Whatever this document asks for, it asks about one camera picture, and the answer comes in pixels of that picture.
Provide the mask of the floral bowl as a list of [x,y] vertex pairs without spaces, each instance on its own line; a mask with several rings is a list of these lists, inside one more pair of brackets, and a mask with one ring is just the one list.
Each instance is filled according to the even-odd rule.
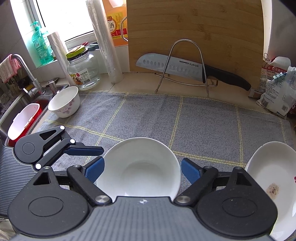
[[79,89],[76,86],[67,87],[57,93],[49,102],[48,110],[59,118],[73,115],[80,106]]

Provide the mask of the white bowl front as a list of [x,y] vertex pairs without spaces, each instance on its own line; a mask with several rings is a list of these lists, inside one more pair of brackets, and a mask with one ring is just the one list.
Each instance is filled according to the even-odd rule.
[[103,156],[105,167],[96,186],[112,200],[118,196],[170,197],[181,184],[181,168],[175,154],[152,138],[128,138]]

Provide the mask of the white plate back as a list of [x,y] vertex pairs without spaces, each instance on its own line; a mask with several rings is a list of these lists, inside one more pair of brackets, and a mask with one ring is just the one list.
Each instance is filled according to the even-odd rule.
[[276,204],[278,216],[270,236],[287,240],[295,234],[295,150],[268,142],[255,151],[245,170]]

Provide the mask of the grey teal kitchen towel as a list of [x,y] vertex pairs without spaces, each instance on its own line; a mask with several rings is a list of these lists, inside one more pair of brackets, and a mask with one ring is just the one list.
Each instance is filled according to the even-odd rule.
[[[69,136],[106,152],[128,138],[152,138],[165,144],[181,161],[212,166],[222,172],[244,168],[268,142],[295,150],[290,123],[273,114],[224,102],[174,95],[112,93],[81,94],[79,109],[68,118],[50,113],[41,131],[65,126]],[[178,192],[190,182],[181,172]]]

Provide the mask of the santoku kitchen knife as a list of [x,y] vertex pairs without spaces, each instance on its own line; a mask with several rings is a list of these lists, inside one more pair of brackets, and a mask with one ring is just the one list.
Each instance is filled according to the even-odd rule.
[[136,66],[156,72],[163,72],[166,63],[168,63],[166,68],[167,74],[202,82],[205,82],[206,78],[214,77],[226,84],[243,88],[246,91],[251,89],[251,84],[236,74],[209,65],[202,65],[201,63],[176,57],[168,57],[163,54],[144,54],[137,60]]

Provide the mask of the white red colander basket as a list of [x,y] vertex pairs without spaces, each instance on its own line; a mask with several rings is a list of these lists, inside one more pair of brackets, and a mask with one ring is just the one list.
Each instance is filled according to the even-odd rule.
[[42,109],[38,103],[31,103],[16,115],[13,123],[8,129],[8,142],[9,147],[14,147],[16,142],[24,137],[37,117],[41,114]]

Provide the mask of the steel sink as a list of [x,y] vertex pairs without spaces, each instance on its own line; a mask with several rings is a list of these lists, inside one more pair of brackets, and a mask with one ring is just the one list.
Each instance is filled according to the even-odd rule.
[[37,119],[33,122],[33,125],[29,128],[27,134],[31,134],[34,128],[37,126],[38,122],[48,111],[48,104],[50,100],[54,97],[54,94],[50,87],[44,87],[45,93],[41,96],[38,96],[35,99],[29,97],[26,93],[21,93],[7,108],[7,110],[1,114],[1,141],[6,146],[7,145],[7,137],[8,137],[8,129],[13,122],[13,119],[16,117],[18,113],[21,112],[23,108],[25,108],[30,103],[39,103],[41,105],[41,114],[37,117]]

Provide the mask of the steel faucet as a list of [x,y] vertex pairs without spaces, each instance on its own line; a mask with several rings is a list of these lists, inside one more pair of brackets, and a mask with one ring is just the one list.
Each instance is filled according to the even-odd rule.
[[20,63],[20,65],[26,71],[28,77],[32,82],[33,88],[31,88],[30,90],[24,89],[24,91],[30,96],[30,98],[37,98],[41,95],[44,95],[45,90],[43,89],[37,78],[34,77],[30,69],[27,67],[22,56],[20,56],[19,54],[12,54],[11,58],[16,59]]

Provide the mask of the sink soap dispenser knob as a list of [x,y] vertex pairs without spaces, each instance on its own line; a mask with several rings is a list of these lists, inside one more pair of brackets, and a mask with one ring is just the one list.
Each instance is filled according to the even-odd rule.
[[53,78],[51,79],[50,81],[48,81],[46,87],[50,88],[51,92],[53,95],[56,95],[57,92],[58,92],[58,89],[57,89],[57,85],[56,83],[58,82],[59,78]]

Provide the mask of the pink dish cloth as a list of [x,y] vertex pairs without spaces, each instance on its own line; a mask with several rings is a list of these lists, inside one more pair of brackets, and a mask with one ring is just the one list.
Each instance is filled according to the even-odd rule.
[[0,64],[0,76],[3,83],[7,83],[12,77],[16,76],[21,68],[18,60],[12,57],[12,54]]

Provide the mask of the glass jar green lid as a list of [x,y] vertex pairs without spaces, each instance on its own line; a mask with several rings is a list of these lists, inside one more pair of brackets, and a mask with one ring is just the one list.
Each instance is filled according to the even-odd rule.
[[100,80],[97,58],[91,54],[85,45],[80,45],[66,54],[67,71],[79,90],[84,91],[94,87]]

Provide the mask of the green dish soap bottle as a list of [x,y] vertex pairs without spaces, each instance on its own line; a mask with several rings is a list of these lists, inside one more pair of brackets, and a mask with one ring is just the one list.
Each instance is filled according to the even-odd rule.
[[53,50],[51,48],[48,31],[39,25],[38,21],[31,24],[34,28],[34,33],[32,35],[32,42],[38,53],[39,59],[42,65],[46,65],[54,61]]

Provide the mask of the short plastic wrap roll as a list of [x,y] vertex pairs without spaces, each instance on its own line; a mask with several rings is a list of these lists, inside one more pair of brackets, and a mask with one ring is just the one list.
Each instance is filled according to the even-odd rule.
[[48,35],[48,40],[49,40],[51,48],[56,56],[56,59],[58,60],[60,67],[65,74],[65,77],[66,77],[69,85],[76,86],[76,83],[74,82],[72,77],[69,75],[68,70],[67,70],[69,62],[66,57],[66,54],[68,53],[68,49],[66,47],[65,42],[60,38],[60,36],[57,32],[50,33]]

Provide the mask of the white plastic bag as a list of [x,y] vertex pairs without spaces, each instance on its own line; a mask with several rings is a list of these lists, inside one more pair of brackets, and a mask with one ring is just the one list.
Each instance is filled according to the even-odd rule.
[[270,112],[285,118],[295,104],[295,67],[278,73],[267,80],[265,92],[256,103]]

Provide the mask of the red white food packet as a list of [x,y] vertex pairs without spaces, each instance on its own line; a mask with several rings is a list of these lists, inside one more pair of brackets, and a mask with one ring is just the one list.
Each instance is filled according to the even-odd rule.
[[264,53],[259,87],[257,89],[251,88],[248,97],[259,99],[265,92],[267,81],[272,80],[273,76],[278,73],[285,73],[289,66],[291,66],[290,58],[277,56],[270,60],[268,55]]

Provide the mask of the tall plastic wrap roll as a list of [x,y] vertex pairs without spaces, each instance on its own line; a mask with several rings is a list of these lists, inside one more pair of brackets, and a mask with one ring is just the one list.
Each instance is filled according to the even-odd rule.
[[96,40],[112,84],[123,80],[120,63],[111,37],[103,1],[86,1]]

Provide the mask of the bamboo cutting board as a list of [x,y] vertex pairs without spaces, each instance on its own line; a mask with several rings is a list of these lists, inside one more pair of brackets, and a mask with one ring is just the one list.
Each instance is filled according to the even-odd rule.
[[127,1],[129,68],[147,53],[172,55],[234,73],[259,86],[261,1]]

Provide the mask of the orange oil jug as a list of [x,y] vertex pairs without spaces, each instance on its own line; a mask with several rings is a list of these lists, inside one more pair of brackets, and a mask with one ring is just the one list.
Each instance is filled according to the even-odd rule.
[[103,5],[114,45],[116,47],[128,45],[128,41],[125,40],[128,38],[127,19],[122,22],[127,17],[126,1],[103,0]]

